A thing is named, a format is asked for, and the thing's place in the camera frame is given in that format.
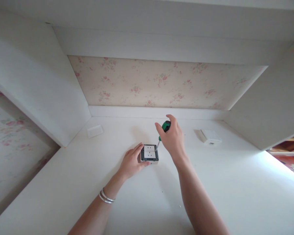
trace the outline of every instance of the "forearm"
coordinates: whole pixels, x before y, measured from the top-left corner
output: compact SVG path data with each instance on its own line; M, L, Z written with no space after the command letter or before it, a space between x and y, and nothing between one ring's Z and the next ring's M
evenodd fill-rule
M197 234L229 234L189 159L177 164L184 206Z
M105 195L115 199L124 181L125 179L116 173L104 187ZM111 207L112 204L103 202L98 195L76 222L69 235L103 234Z

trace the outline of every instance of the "left hand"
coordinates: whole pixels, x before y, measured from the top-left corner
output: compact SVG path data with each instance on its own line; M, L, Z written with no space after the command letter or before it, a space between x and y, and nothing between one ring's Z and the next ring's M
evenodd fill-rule
M140 151L143 147L144 145L140 143L135 148L130 149L126 152L121 166L118 170L118 173L122 177L124 177L125 180L129 179L130 177L141 171L142 168L150 165L150 162L138 162L138 155L140 154Z

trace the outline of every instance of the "screwdriver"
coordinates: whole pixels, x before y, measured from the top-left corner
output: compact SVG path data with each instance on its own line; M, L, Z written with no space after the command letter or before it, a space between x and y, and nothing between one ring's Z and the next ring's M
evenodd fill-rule
M171 122L170 122L170 121L165 121L165 122L163 123L163 125L162 125L162 129L164 130L164 132L167 132L167 131L170 129L170 126L171 126ZM157 147L156 147L156 150L157 150L158 147L159 147L160 141L161 141L161 138L160 138L160 136L159 136L159 143L158 143L158 145L157 145Z

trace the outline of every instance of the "screwdriver shaft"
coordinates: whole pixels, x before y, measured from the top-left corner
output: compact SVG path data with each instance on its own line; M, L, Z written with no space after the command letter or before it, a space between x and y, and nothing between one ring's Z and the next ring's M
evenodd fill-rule
M156 147L155 151L158 149L158 147L159 147L159 144L160 144L160 141L159 141L159 143L158 143L158 145L157 145L157 147Z

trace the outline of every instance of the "wall plate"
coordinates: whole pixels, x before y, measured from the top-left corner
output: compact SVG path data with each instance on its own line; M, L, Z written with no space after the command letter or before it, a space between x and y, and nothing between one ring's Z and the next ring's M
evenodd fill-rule
M155 151L156 145L144 145L140 152L140 160L142 162L150 162L157 164L159 162L158 151Z

